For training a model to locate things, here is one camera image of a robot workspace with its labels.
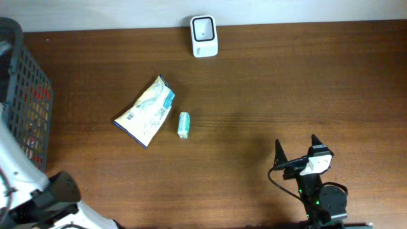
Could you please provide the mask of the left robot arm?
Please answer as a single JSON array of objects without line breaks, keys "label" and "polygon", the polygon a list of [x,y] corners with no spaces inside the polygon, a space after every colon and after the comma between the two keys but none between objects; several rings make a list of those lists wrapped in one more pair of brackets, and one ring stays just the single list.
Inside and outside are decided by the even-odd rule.
[{"label": "left robot arm", "polygon": [[123,228],[81,198],[66,171],[48,177],[34,166],[1,119],[1,228]]}]

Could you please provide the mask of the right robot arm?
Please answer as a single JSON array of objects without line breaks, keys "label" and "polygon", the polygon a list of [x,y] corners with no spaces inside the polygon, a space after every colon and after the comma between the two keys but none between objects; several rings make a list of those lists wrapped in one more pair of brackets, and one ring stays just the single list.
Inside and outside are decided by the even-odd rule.
[{"label": "right robot arm", "polygon": [[[287,159],[280,141],[275,141],[275,158],[268,179],[303,204],[307,215],[303,222],[305,228],[344,228],[348,189],[342,184],[324,183],[321,179],[321,175],[330,169],[333,157],[334,153],[314,134],[307,154],[293,160]],[[272,179],[271,173],[278,170],[283,172],[283,180],[296,181],[297,195]]]}]

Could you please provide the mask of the green tissue pack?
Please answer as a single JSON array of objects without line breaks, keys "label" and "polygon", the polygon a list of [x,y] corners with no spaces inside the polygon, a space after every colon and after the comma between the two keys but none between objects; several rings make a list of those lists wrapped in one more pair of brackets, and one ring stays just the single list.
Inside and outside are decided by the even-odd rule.
[{"label": "green tissue pack", "polygon": [[190,133],[190,114],[181,112],[179,115],[179,124],[177,134],[181,139],[187,139]]}]

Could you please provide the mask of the cream snack bag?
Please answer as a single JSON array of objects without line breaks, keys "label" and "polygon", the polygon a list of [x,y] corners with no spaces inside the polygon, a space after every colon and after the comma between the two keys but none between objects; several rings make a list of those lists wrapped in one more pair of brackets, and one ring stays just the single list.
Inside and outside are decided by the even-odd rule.
[{"label": "cream snack bag", "polygon": [[113,123],[147,148],[170,113],[175,96],[160,74],[134,105]]}]

